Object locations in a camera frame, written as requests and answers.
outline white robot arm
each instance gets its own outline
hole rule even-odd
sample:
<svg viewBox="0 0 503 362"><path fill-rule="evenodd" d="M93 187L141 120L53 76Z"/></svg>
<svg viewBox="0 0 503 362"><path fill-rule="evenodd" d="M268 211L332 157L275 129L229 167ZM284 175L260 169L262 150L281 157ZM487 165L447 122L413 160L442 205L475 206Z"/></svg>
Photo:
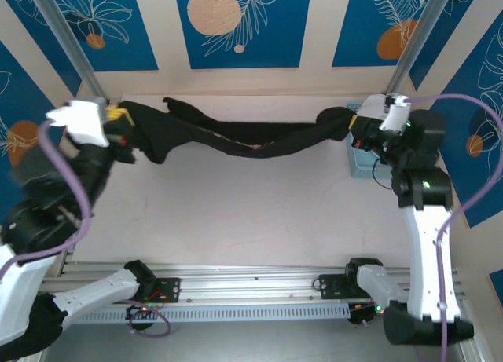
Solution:
<svg viewBox="0 0 503 362"><path fill-rule="evenodd" d="M13 256L0 248L0 265ZM143 300L155 288L156 277L141 262L128 262L103 280L77 290L38 294L54 257L9 269L0 285L0 361L35 354L50 346L61 332L96 309L128 299Z"/></svg>
<svg viewBox="0 0 503 362"><path fill-rule="evenodd" d="M443 117L410 111L401 95L373 96L351 124L353 146L374 151L392 168L391 187L409 229L410 291L406 293L374 261L355 259L347 275L373 301L385 308L384 330L394 344L440 345L441 309L446 310L449 342L473 337L473 326L461 320L450 263L450 228L441 248L443 277L437 270L437 235L451 215L450 178L435 166L445 135ZM375 117L378 113L384 117ZM446 291L441 303L439 288Z"/></svg>

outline blue wall panel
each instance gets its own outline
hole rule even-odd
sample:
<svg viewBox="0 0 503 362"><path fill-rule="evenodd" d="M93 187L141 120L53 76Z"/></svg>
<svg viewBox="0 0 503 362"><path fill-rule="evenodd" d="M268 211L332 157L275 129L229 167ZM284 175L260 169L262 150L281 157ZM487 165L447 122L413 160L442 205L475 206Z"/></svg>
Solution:
<svg viewBox="0 0 503 362"><path fill-rule="evenodd" d="M457 25L461 22L464 13L466 13L472 1L449 0L447 2L444 12L440 15L423 49L410 69L410 79L416 90L430 71L440 52L442 52L443 47L447 44Z"/></svg>
<svg viewBox="0 0 503 362"><path fill-rule="evenodd" d="M443 93L477 97L503 115L503 12L461 65ZM432 110L447 119L442 156L457 195L466 202L494 172L503 148L492 118L477 105L462 100L436 101ZM475 226L503 210L503 181L467 211Z"/></svg>
<svg viewBox="0 0 503 362"><path fill-rule="evenodd" d="M19 187L8 172L26 150L37 143L37 125L53 108L43 92L0 42L0 222L22 199ZM60 128L52 128L54 141Z"/></svg>
<svg viewBox="0 0 503 362"><path fill-rule="evenodd" d="M332 66L395 65L428 1L350 0ZM445 45L470 1L451 0L446 5L442 20L443 24L447 23L448 26L437 29L428 44L442 44L442 40L445 39L443 42ZM424 53L420 62L431 60L431 56L436 58L437 49L435 46L433 52Z"/></svg>
<svg viewBox="0 0 503 362"><path fill-rule="evenodd" d="M66 71L71 71L68 59L63 57L62 49L33 1L7 1L65 79ZM55 1L95 71L157 70L136 0ZM67 83L67 86L74 92L73 83Z"/></svg>
<svg viewBox="0 0 503 362"><path fill-rule="evenodd" d="M297 68L309 0L177 0L192 69Z"/></svg>

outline wall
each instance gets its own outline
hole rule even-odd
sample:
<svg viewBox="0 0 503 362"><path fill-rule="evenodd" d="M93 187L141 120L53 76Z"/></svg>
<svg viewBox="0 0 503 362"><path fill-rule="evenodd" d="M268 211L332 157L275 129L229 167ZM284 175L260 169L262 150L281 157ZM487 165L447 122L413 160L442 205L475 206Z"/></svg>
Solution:
<svg viewBox="0 0 503 362"><path fill-rule="evenodd" d="M75 96L79 78L31 0L6 1ZM428 0L56 2L108 95L118 97L378 93ZM471 2L446 6L443 38Z"/></svg>

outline purple cable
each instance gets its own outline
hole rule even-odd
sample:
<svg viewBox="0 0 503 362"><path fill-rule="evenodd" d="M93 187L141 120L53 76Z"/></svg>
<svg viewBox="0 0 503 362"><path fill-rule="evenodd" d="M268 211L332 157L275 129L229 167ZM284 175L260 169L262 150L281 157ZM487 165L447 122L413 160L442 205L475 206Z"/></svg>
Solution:
<svg viewBox="0 0 503 362"><path fill-rule="evenodd" d="M171 323L165 317L165 315L163 315L158 309L155 309L154 307L152 307L150 305L146 305L145 303L141 303L141 302L137 302L137 301L120 301L120 303L126 303L127 305L138 305L140 307L145 307L148 311L155 313L158 317L160 317L164 321L164 323L166 323L166 325L167 325L167 331L165 331L164 333L159 333L157 335L151 335L148 333L138 332L137 330L135 330L133 328L134 318L136 316L138 316L138 314L141 313L141 311L138 311L129 319L129 323L127 324L129 326L129 328L131 329L131 333L133 333L134 335L141 336L141 337L149 337L149 338L162 338L162 337L169 336L169 334L171 332Z"/></svg>
<svg viewBox="0 0 503 362"><path fill-rule="evenodd" d="M48 130L52 123L53 120L48 119L39 127L39 130L37 132L39 145L40 148L46 153L47 158L49 158L49 160L60 172L63 179L65 179L65 181L67 182L68 187L70 187L73 194L75 195L77 203L79 204L80 207L82 222L80 224L79 231L72 238L70 238L63 244L60 244L57 247L49 248L47 250L41 250L39 252L32 252L30 254L18 254L17 256L10 258L0 268L0 281L2 281L3 276L6 274L7 270L9 270L9 268L13 264L19 261L40 259L54 254L58 254L63 250L75 246L87 234L87 231L89 230L90 218L91 218L91 205L89 202L89 198L87 197L86 191L80 184L79 179L73 172L72 168L68 165L66 159L64 159L61 156L59 150L53 145L53 143L49 139Z"/></svg>
<svg viewBox="0 0 503 362"><path fill-rule="evenodd" d="M423 351L421 349L419 349L419 346L414 345L414 351L416 352L417 359L420 362L426 361L426 357L424 356Z"/></svg>
<svg viewBox="0 0 503 362"><path fill-rule="evenodd" d="M474 104L482 107L489 115L494 119L499 129L500 134L503 133L503 121L501 121L500 116L493 110L490 106L485 104L483 101L480 101L476 97L470 97L469 95L464 95L462 93L444 93L441 95L435 95L432 97L417 97L417 98L408 98L405 101L414 104L421 103L424 101L437 101L441 99L462 99L465 101L471 101ZM471 199L469 199L466 203L462 204L459 209L456 209L450 217L446 219L443 223L442 227L439 230L439 234L437 235L437 266L439 270L439 291L440 291L440 303L446 303L446 281L444 276L444 266L442 259L442 239L444 232L447 229L454 219L459 217L461 213L464 213L466 210L470 209L473 205L478 203L480 199L482 199L497 183L498 178L503 173L503 150L501 150L500 159L497 162L496 170L494 171L493 176L487 181L485 185L479 191L473 195ZM441 306L440 307L440 318L442 321L442 353L440 360L441 362L446 362L447 360L447 314L446 309Z"/></svg>

